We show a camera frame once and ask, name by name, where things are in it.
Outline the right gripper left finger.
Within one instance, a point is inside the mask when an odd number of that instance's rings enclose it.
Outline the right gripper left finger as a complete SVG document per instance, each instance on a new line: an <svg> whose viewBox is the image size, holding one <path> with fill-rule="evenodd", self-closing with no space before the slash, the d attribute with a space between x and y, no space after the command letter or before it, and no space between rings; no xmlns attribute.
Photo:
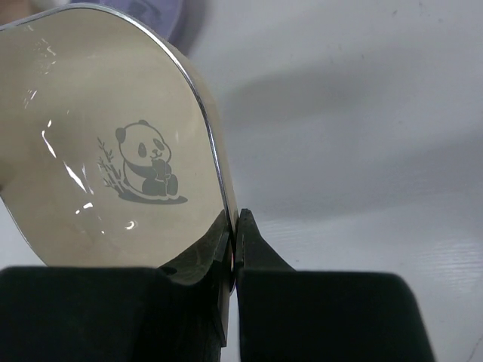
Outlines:
<svg viewBox="0 0 483 362"><path fill-rule="evenodd" d="M161 268L10 267L1 273L3 361L218 361L226 345L230 244L182 284Z"/></svg>

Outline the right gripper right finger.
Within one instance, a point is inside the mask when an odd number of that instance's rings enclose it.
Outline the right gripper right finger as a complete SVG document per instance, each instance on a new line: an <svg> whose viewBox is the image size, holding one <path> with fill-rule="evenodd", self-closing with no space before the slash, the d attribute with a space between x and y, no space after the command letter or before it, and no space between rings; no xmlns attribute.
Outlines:
<svg viewBox="0 0 483 362"><path fill-rule="evenodd" d="M241 211L236 238L243 361L432 361L417 300L398 275L298 271Z"/></svg>

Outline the cream plate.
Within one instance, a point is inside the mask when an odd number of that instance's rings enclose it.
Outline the cream plate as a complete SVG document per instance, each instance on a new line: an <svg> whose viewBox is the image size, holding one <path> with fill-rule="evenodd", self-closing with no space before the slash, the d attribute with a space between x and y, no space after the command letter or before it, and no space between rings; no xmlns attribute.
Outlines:
<svg viewBox="0 0 483 362"><path fill-rule="evenodd" d="M214 98L146 24L77 3L1 27L1 199L46 265L220 270L228 329L238 210Z"/></svg>

